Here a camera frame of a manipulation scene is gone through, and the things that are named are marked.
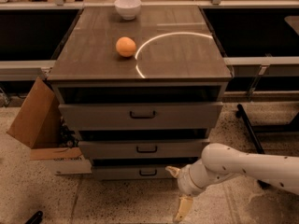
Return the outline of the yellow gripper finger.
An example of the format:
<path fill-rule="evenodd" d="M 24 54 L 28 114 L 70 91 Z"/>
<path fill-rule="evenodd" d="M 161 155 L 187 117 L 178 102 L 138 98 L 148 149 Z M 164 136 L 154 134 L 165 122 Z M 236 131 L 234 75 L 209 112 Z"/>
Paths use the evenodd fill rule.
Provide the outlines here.
<path fill-rule="evenodd" d="M 178 198 L 178 209 L 174 214 L 173 222 L 179 223 L 184 220 L 184 218 L 189 214 L 192 209 L 193 197 L 190 196 L 180 196 Z"/>
<path fill-rule="evenodd" d="M 178 175 L 179 175 L 179 172 L 180 172 L 179 168 L 173 167 L 173 166 L 166 166 L 165 170 L 167 172 L 169 172 L 170 175 L 173 176 L 174 178 L 178 178 Z"/>

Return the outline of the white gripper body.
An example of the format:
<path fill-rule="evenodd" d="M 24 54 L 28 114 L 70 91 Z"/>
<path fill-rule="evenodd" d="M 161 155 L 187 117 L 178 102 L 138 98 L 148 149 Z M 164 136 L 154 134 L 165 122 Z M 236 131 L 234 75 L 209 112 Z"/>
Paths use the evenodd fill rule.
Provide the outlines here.
<path fill-rule="evenodd" d="M 190 166 L 187 165 L 183 167 L 178 172 L 178 189 L 183 195 L 190 196 L 190 197 L 197 197 L 202 192 L 204 192 L 205 188 L 198 187 L 193 181 L 190 175 Z"/>

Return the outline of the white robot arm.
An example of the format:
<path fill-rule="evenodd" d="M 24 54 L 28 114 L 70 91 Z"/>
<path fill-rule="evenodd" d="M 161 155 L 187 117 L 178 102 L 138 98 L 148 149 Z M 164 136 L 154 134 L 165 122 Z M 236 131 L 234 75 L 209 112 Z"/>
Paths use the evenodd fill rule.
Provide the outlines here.
<path fill-rule="evenodd" d="M 207 145 L 201 159 L 182 168 L 166 166 L 178 182 L 178 209 L 173 222 L 181 222 L 192 209 L 193 198 L 207 187 L 246 175 L 288 192 L 299 194 L 299 158 L 246 153 L 220 143 Z"/>

